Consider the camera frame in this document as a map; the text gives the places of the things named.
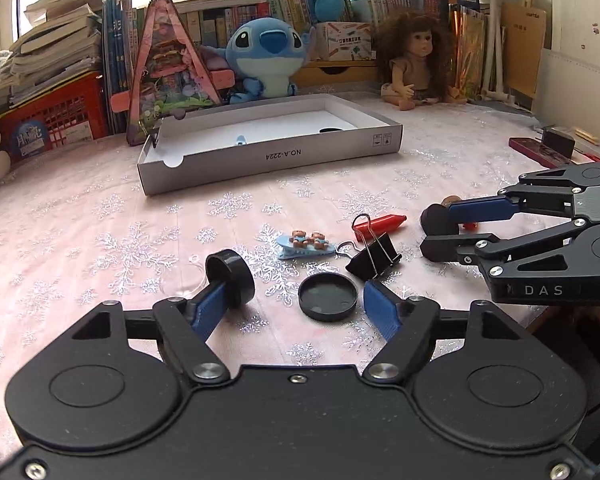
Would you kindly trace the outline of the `stack of books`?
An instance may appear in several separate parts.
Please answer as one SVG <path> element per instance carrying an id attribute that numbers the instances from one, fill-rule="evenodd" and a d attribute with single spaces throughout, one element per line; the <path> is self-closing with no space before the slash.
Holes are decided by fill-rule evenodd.
<path id="1" fill-rule="evenodd" d="M 0 114 L 102 64 L 102 0 L 38 0 L 44 20 L 0 51 Z"/>

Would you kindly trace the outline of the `dark red phone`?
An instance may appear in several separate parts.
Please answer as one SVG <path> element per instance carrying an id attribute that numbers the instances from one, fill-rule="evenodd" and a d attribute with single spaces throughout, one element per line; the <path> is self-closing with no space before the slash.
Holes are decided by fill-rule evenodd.
<path id="1" fill-rule="evenodd" d="M 531 138 L 509 138 L 508 146 L 547 169 L 577 165 L 571 158 Z"/>

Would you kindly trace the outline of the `wooden drawer box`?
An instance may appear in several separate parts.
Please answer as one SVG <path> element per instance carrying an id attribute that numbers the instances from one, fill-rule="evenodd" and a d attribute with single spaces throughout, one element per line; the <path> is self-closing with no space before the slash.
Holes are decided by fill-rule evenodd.
<path id="1" fill-rule="evenodd" d="M 312 61 L 291 77 L 300 89 L 378 81 L 374 61 Z"/>

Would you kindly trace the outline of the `small black binder clip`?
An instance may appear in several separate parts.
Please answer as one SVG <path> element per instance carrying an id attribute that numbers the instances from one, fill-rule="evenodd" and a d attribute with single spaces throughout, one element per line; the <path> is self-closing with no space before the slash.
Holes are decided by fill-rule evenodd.
<path id="1" fill-rule="evenodd" d="M 148 132 L 148 139 L 151 142 L 151 145 L 156 148 L 157 147 L 157 143 L 158 143 L 158 136 L 159 136 L 159 130 L 158 129 L 151 129 Z"/>

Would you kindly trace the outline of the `red crayon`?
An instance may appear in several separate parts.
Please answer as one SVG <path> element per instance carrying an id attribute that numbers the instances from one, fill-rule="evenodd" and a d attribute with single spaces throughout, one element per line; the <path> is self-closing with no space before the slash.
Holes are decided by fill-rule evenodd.
<path id="1" fill-rule="evenodd" d="M 477 222 L 466 222 L 462 224 L 462 227 L 465 231 L 468 232 L 476 232 L 479 229 L 479 225 Z"/>
<path id="2" fill-rule="evenodd" d="M 391 233 L 404 225 L 407 216 L 404 214 L 385 214 L 384 216 L 371 218 L 359 218 L 354 222 L 352 230 L 357 240 L 373 240 L 375 236 Z"/>

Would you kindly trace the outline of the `row of upright books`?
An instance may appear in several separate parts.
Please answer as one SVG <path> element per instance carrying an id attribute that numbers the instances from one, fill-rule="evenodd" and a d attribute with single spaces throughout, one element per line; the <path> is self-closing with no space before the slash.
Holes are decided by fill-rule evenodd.
<path id="1" fill-rule="evenodd" d="M 175 3 L 185 31 L 194 44 L 224 47 L 234 31 L 257 18 L 277 18 L 297 32 L 307 32 L 312 24 L 306 0 L 181 0 Z M 354 18 L 351 0 L 347 0 Z"/>

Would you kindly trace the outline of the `pink triangular dollhouse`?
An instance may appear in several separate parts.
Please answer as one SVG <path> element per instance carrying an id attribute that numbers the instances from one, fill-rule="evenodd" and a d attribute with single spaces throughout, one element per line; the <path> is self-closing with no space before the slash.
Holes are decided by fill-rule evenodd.
<path id="1" fill-rule="evenodd" d="M 135 146 L 155 135 L 162 118 L 222 104 L 221 92 L 234 83 L 224 62 L 208 67 L 172 0 L 150 0 L 131 87 L 112 96 L 110 107 L 125 112 L 126 142 Z"/>

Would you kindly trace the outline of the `red plastic crate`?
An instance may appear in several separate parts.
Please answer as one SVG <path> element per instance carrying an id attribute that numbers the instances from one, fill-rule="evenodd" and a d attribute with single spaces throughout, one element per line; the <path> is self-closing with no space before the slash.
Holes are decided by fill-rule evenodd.
<path id="1" fill-rule="evenodd" d="M 102 75 L 87 72 L 1 114 L 0 133 L 12 162 L 108 136 Z"/>

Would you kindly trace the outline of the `white colourful pencil box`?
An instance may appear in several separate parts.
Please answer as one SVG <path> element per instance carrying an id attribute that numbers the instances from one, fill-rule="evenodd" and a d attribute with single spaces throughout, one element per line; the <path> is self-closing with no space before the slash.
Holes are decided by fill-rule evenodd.
<path id="1" fill-rule="evenodd" d="M 374 58 L 372 28 L 358 22 L 318 23 L 315 50 L 321 61 L 370 61 Z"/>

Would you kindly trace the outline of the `large black binder clip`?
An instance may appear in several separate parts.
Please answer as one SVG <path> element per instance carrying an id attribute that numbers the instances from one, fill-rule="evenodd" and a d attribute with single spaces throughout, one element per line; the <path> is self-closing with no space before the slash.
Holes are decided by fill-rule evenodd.
<path id="1" fill-rule="evenodd" d="M 372 217 L 369 214 L 358 214 L 352 221 L 352 226 L 359 218 L 370 220 Z M 391 233 L 382 234 L 380 237 L 375 236 L 373 240 L 362 240 L 362 242 L 355 237 L 355 240 L 362 244 L 361 247 L 348 240 L 337 246 L 336 254 L 349 259 L 346 270 L 358 280 L 362 282 L 376 280 L 398 264 L 402 258 L 394 248 L 390 238 Z"/>

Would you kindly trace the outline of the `black round lid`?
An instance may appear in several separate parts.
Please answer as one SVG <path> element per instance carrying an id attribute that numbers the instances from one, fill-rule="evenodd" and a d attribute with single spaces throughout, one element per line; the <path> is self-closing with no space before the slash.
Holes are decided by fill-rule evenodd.
<path id="1" fill-rule="evenodd" d="M 299 307 L 318 322 L 339 322 L 358 305 L 358 290 L 342 274 L 323 272 L 308 276 L 298 288 Z"/>

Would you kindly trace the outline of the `brown-haired doll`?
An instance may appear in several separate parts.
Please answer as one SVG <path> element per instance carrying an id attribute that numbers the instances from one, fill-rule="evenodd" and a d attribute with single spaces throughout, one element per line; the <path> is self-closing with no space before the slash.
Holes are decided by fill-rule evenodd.
<path id="1" fill-rule="evenodd" d="M 415 12 L 393 15 L 379 25 L 374 46 L 385 102 L 399 110 L 467 102 L 450 83 L 449 37 L 436 18 Z"/>

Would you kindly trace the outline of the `blue Stitch plush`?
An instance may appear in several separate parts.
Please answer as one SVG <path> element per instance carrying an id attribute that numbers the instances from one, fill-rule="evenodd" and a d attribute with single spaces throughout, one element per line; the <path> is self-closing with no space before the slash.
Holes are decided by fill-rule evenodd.
<path id="1" fill-rule="evenodd" d="M 202 46 L 205 54 L 224 58 L 242 90 L 232 90 L 228 104 L 298 94 L 291 77 L 306 65 L 315 38 L 315 28 L 296 32 L 277 18 L 257 18 L 238 27 L 225 48 Z"/>

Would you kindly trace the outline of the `brown hazelnut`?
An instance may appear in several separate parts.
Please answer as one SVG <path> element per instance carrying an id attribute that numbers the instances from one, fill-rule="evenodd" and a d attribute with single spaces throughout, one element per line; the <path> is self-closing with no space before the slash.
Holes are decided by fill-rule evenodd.
<path id="1" fill-rule="evenodd" d="M 441 205 L 445 207 L 449 207 L 454 203 L 460 202 L 462 199 L 457 195 L 446 196 L 444 200 L 442 200 Z"/>

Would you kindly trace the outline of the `blue hair clip with bears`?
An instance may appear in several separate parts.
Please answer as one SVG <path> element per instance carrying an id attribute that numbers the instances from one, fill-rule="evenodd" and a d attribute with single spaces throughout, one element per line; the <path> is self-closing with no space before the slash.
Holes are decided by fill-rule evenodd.
<path id="1" fill-rule="evenodd" d="M 336 252 L 336 247 L 320 232 L 294 230 L 277 237 L 276 244 L 280 260 L 326 257 Z"/>

